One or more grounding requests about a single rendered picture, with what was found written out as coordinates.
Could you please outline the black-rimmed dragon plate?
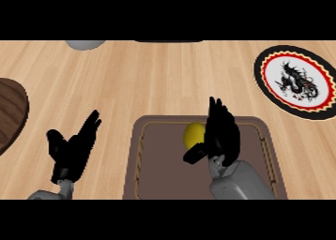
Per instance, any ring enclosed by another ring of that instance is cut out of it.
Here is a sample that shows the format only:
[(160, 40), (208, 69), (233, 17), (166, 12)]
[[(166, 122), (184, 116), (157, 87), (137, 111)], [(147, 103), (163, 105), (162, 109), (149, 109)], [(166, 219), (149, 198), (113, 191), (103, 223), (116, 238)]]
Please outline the black-rimmed dragon plate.
[(274, 104), (302, 119), (336, 117), (336, 68), (310, 50), (277, 45), (258, 55), (255, 78)]

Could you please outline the grey rounded object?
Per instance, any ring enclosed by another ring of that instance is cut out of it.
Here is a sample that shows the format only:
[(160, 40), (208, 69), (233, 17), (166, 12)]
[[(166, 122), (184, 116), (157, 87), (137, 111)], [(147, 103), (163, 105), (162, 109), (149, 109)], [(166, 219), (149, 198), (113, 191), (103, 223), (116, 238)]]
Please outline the grey rounded object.
[(66, 43), (75, 50), (88, 51), (97, 49), (104, 40), (67, 40)]

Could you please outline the dark wooden board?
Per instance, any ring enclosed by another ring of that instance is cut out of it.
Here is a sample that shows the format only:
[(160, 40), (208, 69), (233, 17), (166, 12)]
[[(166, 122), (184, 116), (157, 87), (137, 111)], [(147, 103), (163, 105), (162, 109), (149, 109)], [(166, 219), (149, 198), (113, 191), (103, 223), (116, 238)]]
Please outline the dark wooden board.
[(26, 126), (30, 100), (24, 86), (0, 78), (0, 156), (11, 147)]

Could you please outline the brown tray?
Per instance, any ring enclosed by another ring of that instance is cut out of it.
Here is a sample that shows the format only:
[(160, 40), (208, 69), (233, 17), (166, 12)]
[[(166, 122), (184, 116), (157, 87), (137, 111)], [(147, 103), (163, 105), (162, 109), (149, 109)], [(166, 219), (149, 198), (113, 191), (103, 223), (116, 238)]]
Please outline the brown tray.
[[(128, 200), (209, 200), (209, 161), (184, 161), (188, 124), (205, 123), (199, 115), (146, 115), (134, 125), (123, 197)], [(236, 119), (242, 135), (240, 159), (256, 169), (280, 199), (287, 197), (271, 133), (253, 116)]]

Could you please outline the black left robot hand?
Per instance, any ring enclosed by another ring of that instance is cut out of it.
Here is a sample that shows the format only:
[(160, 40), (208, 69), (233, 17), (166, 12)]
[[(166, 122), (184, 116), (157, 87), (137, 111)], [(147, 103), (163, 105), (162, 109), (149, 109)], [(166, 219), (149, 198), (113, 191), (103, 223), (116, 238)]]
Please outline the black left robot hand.
[(55, 129), (47, 132), (50, 155), (55, 161), (51, 179), (55, 184), (63, 180), (76, 183), (81, 179), (97, 141), (100, 125), (100, 112), (92, 111), (79, 133), (70, 140), (64, 139), (63, 134)]

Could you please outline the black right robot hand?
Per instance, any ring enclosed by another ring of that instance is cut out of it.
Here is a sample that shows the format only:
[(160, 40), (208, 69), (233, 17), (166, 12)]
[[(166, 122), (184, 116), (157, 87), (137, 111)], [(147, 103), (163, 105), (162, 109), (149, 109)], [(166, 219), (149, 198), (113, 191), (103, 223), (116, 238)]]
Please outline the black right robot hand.
[(184, 161), (194, 164), (203, 157), (224, 156), (222, 166), (230, 167), (240, 155), (240, 130), (236, 117), (219, 98), (211, 97), (205, 141), (197, 143), (184, 155)]

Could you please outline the yellow lemon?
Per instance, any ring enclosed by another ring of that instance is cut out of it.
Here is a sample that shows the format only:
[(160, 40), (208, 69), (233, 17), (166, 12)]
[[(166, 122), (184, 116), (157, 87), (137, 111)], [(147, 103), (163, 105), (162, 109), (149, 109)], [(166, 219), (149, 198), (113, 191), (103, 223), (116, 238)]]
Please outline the yellow lemon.
[(205, 142), (206, 127), (200, 122), (188, 124), (184, 133), (184, 144), (188, 150)]

